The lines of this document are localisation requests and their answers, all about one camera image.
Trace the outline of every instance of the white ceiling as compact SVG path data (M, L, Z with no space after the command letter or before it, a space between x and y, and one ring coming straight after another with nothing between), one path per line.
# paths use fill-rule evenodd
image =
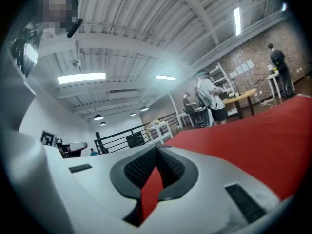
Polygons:
M71 39L45 33L36 69L53 86L51 96L84 119L94 117L95 109L102 115L131 113L281 21L281 7L280 0L79 0L84 23ZM79 68L71 63L76 58ZM58 76L90 72L105 72L106 80L57 82ZM157 74L178 79L155 80Z

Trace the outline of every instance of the black shorts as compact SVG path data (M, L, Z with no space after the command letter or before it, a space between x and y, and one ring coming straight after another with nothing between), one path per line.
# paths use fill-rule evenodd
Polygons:
M211 112L215 121L223 121L228 117L228 111L225 107L222 109L211 109Z

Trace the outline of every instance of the paper on wall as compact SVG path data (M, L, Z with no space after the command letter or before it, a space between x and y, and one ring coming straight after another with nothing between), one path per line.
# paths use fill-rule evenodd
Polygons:
M241 74L244 73L244 70L242 69L241 66L238 66L238 67L236 68L236 70L237 70L237 73L238 73L239 75L241 75Z
M247 65L250 69L252 69L254 67L252 60L247 61Z
M249 67L246 63L242 64L242 69L244 70L244 72L249 70Z
M234 77L235 77L235 76L238 76L238 73L237 73L236 70L234 70L232 73L233 73Z
M268 65L268 70L271 71L273 69L273 66L271 64Z

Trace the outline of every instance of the black rubber pad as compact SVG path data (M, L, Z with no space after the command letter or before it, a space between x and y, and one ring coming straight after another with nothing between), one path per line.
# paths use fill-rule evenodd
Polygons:
M76 173L76 172L80 172L80 171L87 170L90 168L92 168L92 166L90 166L89 164L84 164L84 165L69 167L68 169L71 171L71 173Z
M249 223L255 222L265 215L265 211L239 184L227 186L225 190Z

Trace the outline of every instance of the brick wall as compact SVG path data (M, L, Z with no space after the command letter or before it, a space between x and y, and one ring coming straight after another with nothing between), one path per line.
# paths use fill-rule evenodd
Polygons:
M270 74L268 71L268 65L271 63L270 50L268 49L268 44L270 42L275 48L284 52L286 56L286 63L294 82L309 72L310 67L308 62L311 59L309 59L307 48L300 37L299 31L296 30L288 21L280 22L279 24L248 40L241 46L233 49L221 57L218 61L209 65L207 70L212 70L219 62L225 72L229 74L234 71L237 66L251 59L254 63L254 68L247 71L247 74L249 75L254 87L259 91L262 90L263 94L258 97L260 100L263 100L271 96L270 87L266 80L266 77ZM303 71L297 73L296 70L300 67L303 68ZM249 78L245 73L235 77L235 82L241 92L252 88ZM195 100L194 89L196 85L197 78L194 76L171 91L179 112L183 111L182 99L184 92L189 92L191 94L191 99ZM241 101L242 107L247 105L247 100ZM174 112L174 108L171 104L169 96L166 96L165 98L154 103L150 110L144 115L141 114L141 118L144 123L146 122L146 119L153 120L172 112Z

